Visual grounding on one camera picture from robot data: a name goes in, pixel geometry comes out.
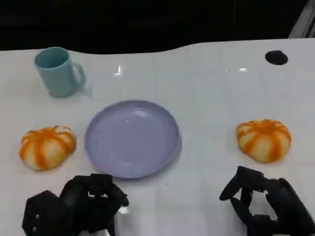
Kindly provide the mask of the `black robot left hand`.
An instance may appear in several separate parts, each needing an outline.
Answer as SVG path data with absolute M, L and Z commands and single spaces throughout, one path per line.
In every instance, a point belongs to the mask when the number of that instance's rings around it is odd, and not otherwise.
M 75 176 L 64 186 L 60 199 L 70 207 L 75 236 L 103 230 L 114 236 L 115 215 L 121 207 L 129 206 L 127 194 L 106 174 Z

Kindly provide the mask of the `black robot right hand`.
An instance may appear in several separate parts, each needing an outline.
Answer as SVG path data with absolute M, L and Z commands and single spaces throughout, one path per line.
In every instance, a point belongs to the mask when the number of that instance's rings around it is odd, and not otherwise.
M 254 191 L 265 193 L 277 219 L 251 214 L 249 207 Z M 249 236 L 313 236 L 315 222 L 291 184 L 284 178 L 268 179 L 262 172 L 238 166 L 235 176 L 220 195 L 230 200 L 237 216 L 247 227 Z

